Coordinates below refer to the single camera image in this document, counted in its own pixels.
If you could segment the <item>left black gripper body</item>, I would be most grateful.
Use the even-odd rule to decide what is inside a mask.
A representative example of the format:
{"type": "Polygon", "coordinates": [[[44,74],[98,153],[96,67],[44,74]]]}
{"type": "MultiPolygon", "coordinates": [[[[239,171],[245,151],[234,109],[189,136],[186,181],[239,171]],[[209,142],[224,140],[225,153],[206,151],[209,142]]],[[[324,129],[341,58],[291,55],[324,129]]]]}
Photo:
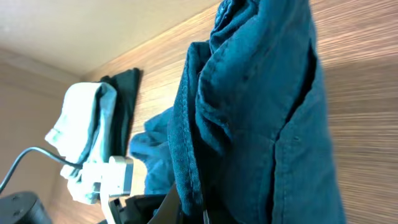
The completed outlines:
{"type": "Polygon", "coordinates": [[[118,198],[108,205],[115,224],[161,224],[168,223],[168,217],[156,217],[155,212],[164,199],[165,195],[136,195],[128,198],[125,206],[118,198]]]}

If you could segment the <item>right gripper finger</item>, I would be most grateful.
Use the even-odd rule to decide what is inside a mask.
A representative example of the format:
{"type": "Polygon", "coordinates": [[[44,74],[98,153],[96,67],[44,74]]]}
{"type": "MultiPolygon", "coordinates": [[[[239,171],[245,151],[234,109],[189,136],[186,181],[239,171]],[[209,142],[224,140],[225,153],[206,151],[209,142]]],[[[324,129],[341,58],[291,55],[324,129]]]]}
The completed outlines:
{"type": "Polygon", "coordinates": [[[180,198],[176,184],[173,184],[168,194],[160,204],[156,214],[148,224],[177,224],[180,215],[180,198]]]}

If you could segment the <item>navy blue shorts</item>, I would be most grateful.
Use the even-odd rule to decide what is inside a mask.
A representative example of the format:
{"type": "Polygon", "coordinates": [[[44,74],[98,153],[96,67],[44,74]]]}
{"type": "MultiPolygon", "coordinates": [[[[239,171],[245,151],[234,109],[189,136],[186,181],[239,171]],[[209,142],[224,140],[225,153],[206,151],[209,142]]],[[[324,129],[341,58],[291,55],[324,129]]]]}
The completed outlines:
{"type": "Polygon", "coordinates": [[[309,2],[223,1],[130,149],[190,223],[344,223],[309,2]]]}

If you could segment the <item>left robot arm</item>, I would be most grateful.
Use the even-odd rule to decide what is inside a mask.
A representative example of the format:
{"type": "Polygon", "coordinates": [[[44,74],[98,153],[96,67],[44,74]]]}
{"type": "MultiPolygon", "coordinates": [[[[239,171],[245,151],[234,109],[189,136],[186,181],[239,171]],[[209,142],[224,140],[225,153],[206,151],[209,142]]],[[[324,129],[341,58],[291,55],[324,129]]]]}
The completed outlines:
{"type": "MultiPolygon", "coordinates": [[[[128,198],[124,207],[115,199],[106,208],[118,224],[145,224],[149,223],[164,198],[165,195],[137,195],[128,198]]],[[[49,223],[52,220],[35,193],[18,192],[1,199],[1,224],[49,223]]]]}

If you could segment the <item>folded light blue jeans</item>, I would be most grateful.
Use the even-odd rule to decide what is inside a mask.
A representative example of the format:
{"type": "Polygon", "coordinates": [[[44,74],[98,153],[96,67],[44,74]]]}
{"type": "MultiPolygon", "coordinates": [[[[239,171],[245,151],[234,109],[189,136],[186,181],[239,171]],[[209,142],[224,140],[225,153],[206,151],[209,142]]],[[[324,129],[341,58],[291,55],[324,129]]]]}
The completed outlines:
{"type": "Polygon", "coordinates": [[[45,136],[67,161],[105,163],[117,91],[105,82],[81,82],[66,92],[59,119],[45,136]]]}

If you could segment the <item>folded black garment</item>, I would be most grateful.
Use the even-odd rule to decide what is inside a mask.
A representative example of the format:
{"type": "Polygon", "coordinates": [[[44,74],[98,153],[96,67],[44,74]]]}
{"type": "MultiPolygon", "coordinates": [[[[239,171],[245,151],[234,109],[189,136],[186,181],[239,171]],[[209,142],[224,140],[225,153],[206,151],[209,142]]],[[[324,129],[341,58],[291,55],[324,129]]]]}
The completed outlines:
{"type": "Polygon", "coordinates": [[[104,76],[100,81],[110,84],[117,93],[110,129],[110,155],[125,156],[141,81],[141,71],[133,68],[112,77],[104,76]]]}

